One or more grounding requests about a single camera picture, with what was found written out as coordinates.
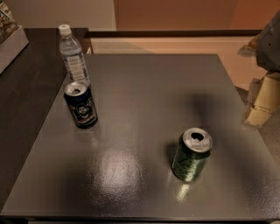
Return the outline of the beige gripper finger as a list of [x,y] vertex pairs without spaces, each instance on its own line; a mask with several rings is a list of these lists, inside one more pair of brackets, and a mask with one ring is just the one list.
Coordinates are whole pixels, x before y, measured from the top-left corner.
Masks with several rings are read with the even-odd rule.
[[260,80],[254,78],[249,87],[244,122],[261,127],[280,107],[280,73],[267,72]]
[[246,45],[238,50],[238,54],[242,57],[254,57],[258,45],[260,35],[254,36]]

